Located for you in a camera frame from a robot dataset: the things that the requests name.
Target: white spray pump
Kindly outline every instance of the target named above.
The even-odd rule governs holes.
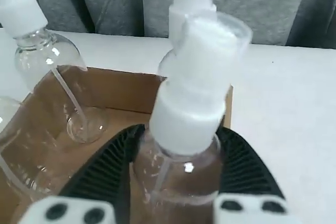
[[[200,11],[216,12],[217,7],[213,0],[173,0],[169,7],[169,40],[173,49],[162,59],[158,69],[158,75],[168,77],[173,71],[173,61],[176,59],[176,49],[181,39],[182,26],[188,15]]]

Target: cardboard box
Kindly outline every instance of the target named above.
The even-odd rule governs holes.
[[[35,125],[45,127],[57,140],[58,146],[62,149],[61,159],[66,162],[67,169],[77,171],[106,141],[122,129],[148,122],[156,92],[160,85],[156,76],[95,68],[89,68],[87,72],[82,74],[79,74],[75,68],[63,68],[60,72],[74,93],[78,88],[76,87],[78,77],[80,78],[82,87],[79,102],[81,105],[104,108],[109,117],[109,126],[99,140],[91,144],[79,144],[72,141],[66,133],[64,109],[66,107],[68,113],[71,113],[74,108],[52,76],[46,76],[39,83],[34,94],[25,99],[23,104],[29,110],[30,118]],[[225,127],[230,127],[232,95],[233,89],[231,88],[226,98]],[[34,134],[31,132],[32,129],[24,128],[23,123],[20,122],[20,110],[7,127],[17,127],[24,129],[29,134]],[[15,141],[24,143],[25,139],[21,137]],[[9,148],[6,155],[15,157],[19,153]],[[44,155],[48,160],[48,153],[39,153],[39,155]],[[13,192],[7,185],[1,170],[0,191],[2,195],[0,199],[0,223],[17,223],[17,220],[29,205],[29,200],[26,197],[18,197]],[[134,182],[131,182],[131,194],[131,220],[134,222],[135,219],[142,218],[141,209],[134,206],[136,200],[133,200],[133,198],[140,195]]]

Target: spray bottle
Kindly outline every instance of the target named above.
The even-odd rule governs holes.
[[[159,87],[133,164],[154,223],[211,223],[223,165],[215,132],[251,34],[229,15],[187,18],[174,71]]]
[[[83,93],[84,85],[79,80],[83,79],[87,67],[76,46],[67,38],[46,29],[48,21],[36,0],[0,0],[0,23],[16,40],[15,65],[29,90],[33,93],[41,79],[51,73],[68,101],[60,108],[56,106],[59,98],[46,100],[44,97],[41,100],[46,108],[57,111],[54,114],[63,110],[65,115],[61,119],[66,120],[64,125],[76,142],[97,140],[106,129],[107,117],[101,109],[80,105],[80,99],[92,94]],[[77,73],[78,79],[72,83],[76,92],[62,76],[70,68]]]
[[[172,70],[173,61],[176,60],[176,51],[181,37],[182,25],[188,15],[204,10],[216,12],[217,7],[213,0],[173,0],[169,7],[169,40],[173,46],[159,64],[157,75],[168,77]]]

